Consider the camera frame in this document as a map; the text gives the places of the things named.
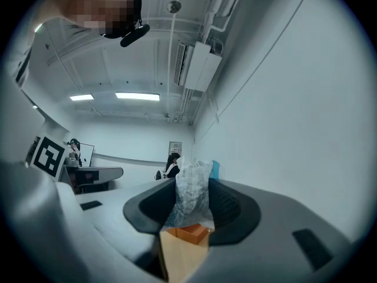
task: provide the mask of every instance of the ceiling light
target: ceiling light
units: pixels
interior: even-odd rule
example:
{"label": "ceiling light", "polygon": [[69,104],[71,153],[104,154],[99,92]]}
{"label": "ceiling light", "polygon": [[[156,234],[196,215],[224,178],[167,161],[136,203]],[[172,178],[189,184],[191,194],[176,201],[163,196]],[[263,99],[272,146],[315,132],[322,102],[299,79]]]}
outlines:
{"label": "ceiling light", "polygon": [[72,101],[93,100],[94,97],[91,94],[84,94],[83,96],[70,97]]}
{"label": "ceiling light", "polygon": [[39,28],[42,26],[43,23],[39,24],[36,29],[34,29],[34,32],[37,32]]}
{"label": "ceiling light", "polygon": [[117,92],[116,95],[118,98],[130,98],[133,100],[148,100],[148,101],[160,100],[159,94]]}

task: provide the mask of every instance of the person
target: person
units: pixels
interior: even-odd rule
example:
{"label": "person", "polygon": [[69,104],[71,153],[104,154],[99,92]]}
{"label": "person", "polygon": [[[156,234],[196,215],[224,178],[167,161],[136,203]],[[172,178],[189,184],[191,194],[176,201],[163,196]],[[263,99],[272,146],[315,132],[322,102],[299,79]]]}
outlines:
{"label": "person", "polygon": [[77,139],[71,139],[70,145],[71,145],[70,153],[75,153],[75,158],[76,160],[78,160],[78,164],[80,165],[80,167],[82,167],[82,163],[80,159],[81,157],[80,142]]}
{"label": "person", "polygon": [[164,169],[164,174],[167,178],[175,178],[175,176],[179,173],[180,169],[177,165],[177,159],[180,157],[181,156],[176,152],[169,155],[166,167]]}
{"label": "person", "polygon": [[95,29],[111,37],[141,19],[141,0],[37,1],[21,21],[1,64],[20,87],[28,77],[34,34],[43,23],[54,18],[65,18],[73,25]]}

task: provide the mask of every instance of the ceiling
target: ceiling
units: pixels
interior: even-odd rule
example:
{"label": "ceiling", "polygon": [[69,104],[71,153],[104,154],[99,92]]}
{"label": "ceiling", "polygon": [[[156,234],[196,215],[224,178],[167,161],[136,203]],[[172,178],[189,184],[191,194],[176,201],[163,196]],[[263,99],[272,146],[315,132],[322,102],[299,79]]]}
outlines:
{"label": "ceiling", "polygon": [[[64,19],[47,22],[35,36],[30,74],[70,114],[165,121],[168,113],[174,118],[183,93],[183,87],[173,83],[178,44],[195,43],[199,39],[199,28],[211,1],[179,0],[182,8],[174,26],[168,93],[168,48],[173,15],[166,6],[170,1],[143,0],[143,23],[148,22],[151,30],[127,48],[120,46],[119,39],[106,39],[94,32],[74,35],[70,23]],[[116,91],[157,93],[160,101],[120,100],[115,96]],[[95,99],[73,102],[69,98],[88,93]],[[186,120],[193,117],[201,95],[194,92]]]}

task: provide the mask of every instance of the air vent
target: air vent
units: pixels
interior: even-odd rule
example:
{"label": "air vent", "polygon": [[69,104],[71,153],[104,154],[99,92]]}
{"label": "air vent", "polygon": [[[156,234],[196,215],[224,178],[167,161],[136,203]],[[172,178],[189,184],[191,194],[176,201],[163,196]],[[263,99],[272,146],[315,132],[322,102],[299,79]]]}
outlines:
{"label": "air vent", "polygon": [[176,70],[174,73],[174,83],[183,86],[186,82],[190,61],[193,56],[194,47],[191,45],[179,44],[176,59]]}

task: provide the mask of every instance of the cardboard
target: cardboard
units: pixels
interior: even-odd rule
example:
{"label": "cardboard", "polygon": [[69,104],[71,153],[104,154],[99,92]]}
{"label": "cardboard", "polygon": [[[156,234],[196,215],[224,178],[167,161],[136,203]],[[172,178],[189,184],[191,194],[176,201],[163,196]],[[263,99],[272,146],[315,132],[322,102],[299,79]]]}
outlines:
{"label": "cardboard", "polygon": [[167,229],[167,232],[193,244],[199,244],[208,235],[208,229],[200,224],[186,226],[185,228],[170,228]]}

